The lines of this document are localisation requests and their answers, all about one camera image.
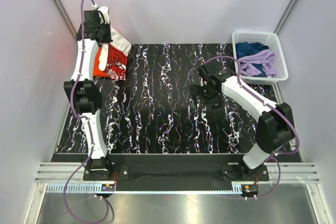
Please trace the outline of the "white t shirt red print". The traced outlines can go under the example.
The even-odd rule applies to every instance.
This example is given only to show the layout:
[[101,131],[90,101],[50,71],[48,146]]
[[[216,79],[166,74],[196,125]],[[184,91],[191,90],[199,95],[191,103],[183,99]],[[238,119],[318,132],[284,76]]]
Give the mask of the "white t shirt red print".
[[98,10],[102,11],[107,23],[110,25],[112,42],[102,44],[100,47],[106,50],[106,69],[107,77],[112,80],[126,80],[128,54],[131,50],[131,44],[122,35],[120,35],[110,24],[109,8],[101,6]]

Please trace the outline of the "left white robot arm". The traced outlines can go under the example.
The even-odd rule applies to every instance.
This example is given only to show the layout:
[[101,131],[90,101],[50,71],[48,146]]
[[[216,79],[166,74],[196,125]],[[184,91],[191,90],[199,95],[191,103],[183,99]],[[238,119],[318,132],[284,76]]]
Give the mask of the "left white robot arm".
[[84,126],[88,158],[83,162],[83,178],[88,181],[108,180],[113,176],[113,165],[102,135],[102,95],[94,84],[93,69],[99,47],[107,46],[112,41],[109,9],[103,6],[85,10],[81,18],[82,23],[76,34],[76,66],[71,79],[64,82],[64,91],[74,116],[79,118]]

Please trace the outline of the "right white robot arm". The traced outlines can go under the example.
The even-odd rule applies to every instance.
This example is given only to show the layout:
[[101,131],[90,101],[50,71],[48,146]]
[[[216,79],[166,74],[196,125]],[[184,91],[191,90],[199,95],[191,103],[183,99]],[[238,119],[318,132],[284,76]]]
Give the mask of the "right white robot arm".
[[232,69],[223,68],[217,61],[206,62],[197,71],[204,83],[190,86],[194,103],[218,109],[223,106],[223,97],[227,96],[257,121],[256,143],[238,164],[222,168],[223,177],[229,181],[255,179],[262,165],[295,138],[290,105],[277,104],[263,97],[240,80]]

